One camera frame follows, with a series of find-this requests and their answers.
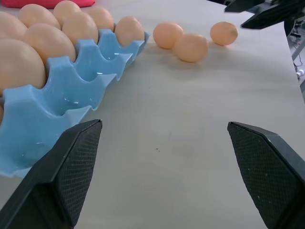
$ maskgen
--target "egg tray cup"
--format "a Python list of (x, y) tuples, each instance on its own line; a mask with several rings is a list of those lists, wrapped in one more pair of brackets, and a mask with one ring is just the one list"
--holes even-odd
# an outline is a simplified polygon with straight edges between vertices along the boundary
[(49, 77), (42, 89), (32, 85), (5, 89), (0, 125), (0, 174), (25, 177), (56, 143), (101, 104), (106, 88), (120, 80), (146, 45), (133, 41), (122, 47), (111, 30), (99, 30), (99, 42), (79, 40), (77, 59), (49, 58)]

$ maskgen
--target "plastic egg tray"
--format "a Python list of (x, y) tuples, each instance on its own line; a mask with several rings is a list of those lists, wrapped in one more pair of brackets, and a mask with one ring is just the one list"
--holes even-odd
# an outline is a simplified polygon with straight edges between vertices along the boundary
[(101, 104), (106, 88), (118, 81), (143, 50), (144, 41), (121, 47), (111, 30), (99, 30), (98, 44), (79, 40), (77, 59), (49, 58), (49, 77), (42, 89), (31, 85), (3, 92), (0, 125), (0, 174), (25, 177), (68, 128)]

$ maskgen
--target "egg in tray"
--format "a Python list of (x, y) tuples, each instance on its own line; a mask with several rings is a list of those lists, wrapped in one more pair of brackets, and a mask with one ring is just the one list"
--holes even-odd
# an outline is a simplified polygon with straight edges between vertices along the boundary
[(113, 23), (64, 0), (0, 12), (0, 174), (24, 177), (66, 129), (96, 110), (149, 34), (134, 17)]

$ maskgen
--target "egg carton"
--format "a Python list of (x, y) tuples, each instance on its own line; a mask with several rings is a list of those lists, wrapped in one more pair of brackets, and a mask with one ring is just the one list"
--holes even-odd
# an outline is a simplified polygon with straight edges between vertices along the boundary
[(42, 89), (26, 85), (4, 90), (1, 175), (25, 177), (65, 130), (100, 106), (107, 87), (120, 80), (150, 35), (128, 47), (122, 47), (111, 30), (99, 30), (99, 36), (98, 44), (78, 41), (75, 62), (68, 56), (49, 58), (49, 77)]

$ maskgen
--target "brown egg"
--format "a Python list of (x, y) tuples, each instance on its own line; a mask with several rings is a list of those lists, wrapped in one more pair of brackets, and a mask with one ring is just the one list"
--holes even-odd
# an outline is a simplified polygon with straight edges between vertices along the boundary
[(73, 45), (76, 45), (79, 39), (93, 39), (96, 44), (99, 39), (94, 20), (84, 12), (77, 12), (68, 17), (62, 26), (62, 31)]
[(0, 124), (1, 124), (1, 122), (3, 120), (3, 115), (4, 115), (3, 107), (0, 106)]
[(213, 25), (210, 36), (215, 44), (224, 46), (232, 44), (238, 36), (235, 25), (222, 21)]
[(40, 55), (44, 64), (49, 57), (69, 56), (75, 61), (75, 49), (70, 39), (59, 29), (47, 24), (35, 24), (28, 28), (24, 41)]
[(113, 18), (108, 10), (102, 7), (95, 7), (88, 11), (98, 29), (109, 29), (113, 31)]
[(134, 17), (122, 18), (114, 33), (121, 46), (129, 46), (133, 41), (144, 41), (144, 29)]
[(0, 12), (0, 39), (22, 40), (28, 28), (16, 17)]
[(75, 12), (81, 12), (80, 7), (73, 1), (64, 0), (55, 6), (53, 15), (62, 28), (64, 21)]
[(153, 39), (163, 49), (172, 49), (176, 41), (183, 35), (180, 25), (172, 22), (162, 22), (153, 30)]
[(38, 23), (44, 23), (54, 26), (57, 29), (61, 28), (58, 21), (50, 11), (36, 4), (29, 4), (22, 7), (19, 11), (19, 19), (27, 27)]
[(38, 53), (28, 44), (15, 40), (0, 40), (0, 95), (6, 88), (28, 84), (42, 88), (45, 70)]
[(177, 40), (173, 52), (182, 61), (197, 62), (207, 55), (208, 42), (199, 34), (184, 34)]

